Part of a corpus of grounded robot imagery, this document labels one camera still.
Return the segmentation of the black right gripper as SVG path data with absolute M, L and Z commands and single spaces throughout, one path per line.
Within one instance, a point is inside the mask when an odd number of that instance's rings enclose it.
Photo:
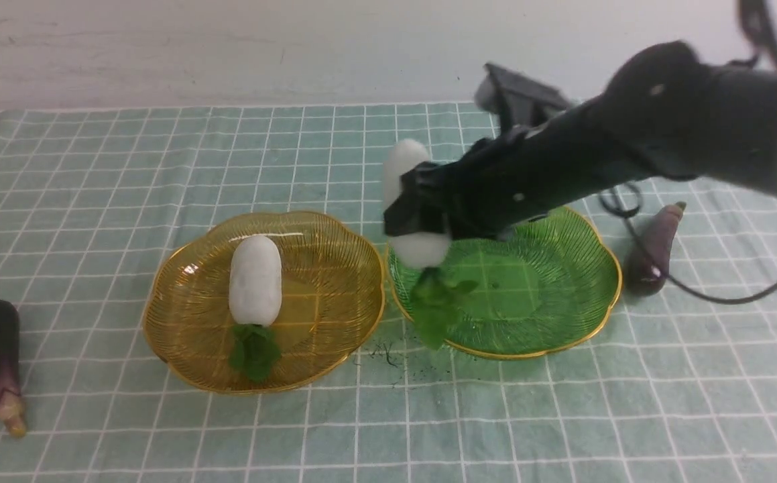
M 452 239 L 498 239 L 560 205 L 554 171 L 562 151 L 562 142 L 544 132 L 512 129 L 483 138 L 459 161 L 437 163 L 429 156 L 434 168 L 421 176 L 419 191 L 427 205 L 444 212 Z

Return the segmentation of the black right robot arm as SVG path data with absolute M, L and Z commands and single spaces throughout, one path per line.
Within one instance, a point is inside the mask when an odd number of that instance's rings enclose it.
M 385 233 L 497 239 L 514 224 L 619 184 L 713 178 L 777 198 L 777 72 L 703 64 L 682 41 L 648 47 L 602 94 L 572 106 L 498 64 L 476 94 L 499 135 L 458 161 L 415 161 L 392 180 Z

